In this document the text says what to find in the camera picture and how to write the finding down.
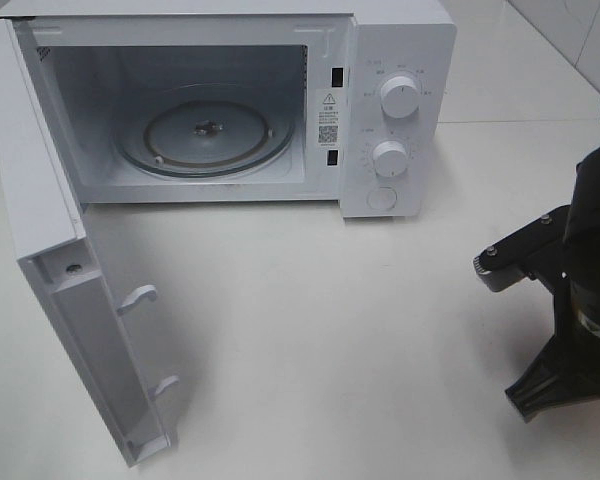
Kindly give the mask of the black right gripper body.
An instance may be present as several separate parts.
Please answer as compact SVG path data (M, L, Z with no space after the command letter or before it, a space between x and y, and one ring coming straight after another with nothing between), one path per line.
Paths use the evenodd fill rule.
M600 262L564 271L555 261L518 261L553 295L554 332L505 394L524 421L553 408L600 400Z

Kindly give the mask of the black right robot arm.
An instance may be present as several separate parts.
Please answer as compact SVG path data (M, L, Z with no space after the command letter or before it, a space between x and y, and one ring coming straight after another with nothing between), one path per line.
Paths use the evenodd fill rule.
M572 200L555 212L499 241L490 268L538 279L553 296L553 335L505 391L525 421L600 400L600 147L577 165Z

